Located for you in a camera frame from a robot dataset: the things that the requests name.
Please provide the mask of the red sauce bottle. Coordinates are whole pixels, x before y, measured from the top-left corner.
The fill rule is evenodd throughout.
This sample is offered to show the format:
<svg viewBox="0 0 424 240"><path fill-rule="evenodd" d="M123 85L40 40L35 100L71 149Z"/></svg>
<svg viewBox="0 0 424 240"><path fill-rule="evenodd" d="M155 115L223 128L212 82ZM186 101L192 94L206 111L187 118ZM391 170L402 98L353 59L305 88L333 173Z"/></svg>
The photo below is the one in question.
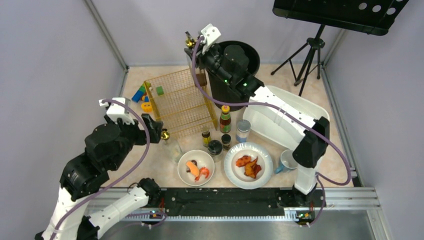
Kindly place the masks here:
<svg viewBox="0 0 424 240"><path fill-rule="evenodd" d="M231 131L231 122L230 107L228 105L222 105L219 119L220 131L224 134L229 133Z"/></svg>

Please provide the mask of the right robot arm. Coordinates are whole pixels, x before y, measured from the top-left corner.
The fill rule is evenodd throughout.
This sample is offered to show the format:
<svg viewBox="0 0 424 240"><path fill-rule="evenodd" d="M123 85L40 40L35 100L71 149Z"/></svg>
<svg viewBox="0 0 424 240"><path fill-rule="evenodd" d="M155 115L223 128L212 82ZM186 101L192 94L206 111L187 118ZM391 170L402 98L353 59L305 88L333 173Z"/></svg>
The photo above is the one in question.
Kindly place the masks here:
<svg viewBox="0 0 424 240"><path fill-rule="evenodd" d="M297 164L297 176L293 194L305 201L311 198L318 180L317 168L330 142L330 122L327 118L312 118L303 114L281 99L270 87L264 85L247 71L248 59L240 46L221 50L218 44L207 45L197 42L184 50L191 59L193 70L206 69L212 72L223 87L220 93L248 98L247 102L231 103L208 97L212 102L230 107L248 107L257 112L268 127L272 137L291 139L284 143L283 163L293 160Z"/></svg>

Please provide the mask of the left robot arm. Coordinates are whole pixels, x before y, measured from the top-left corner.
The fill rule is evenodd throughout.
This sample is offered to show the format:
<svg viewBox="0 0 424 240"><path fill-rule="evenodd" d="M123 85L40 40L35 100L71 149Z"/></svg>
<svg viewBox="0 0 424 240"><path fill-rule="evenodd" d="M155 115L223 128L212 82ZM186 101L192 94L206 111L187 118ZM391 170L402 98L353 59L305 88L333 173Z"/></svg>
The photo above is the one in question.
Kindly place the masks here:
<svg viewBox="0 0 424 240"><path fill-rule="evenodd" d="M152 178L143 178L122 198L85 215L88 203L110 179L108 172L118 170L134 146L158 144L164 125L147 113L140 116L146 130L127 111L104 118L106 122L85 138L84 152L65 165L53 215L46 230L35 235L36 240L98 240L137 208L158 201L160 187Z"/></svg>

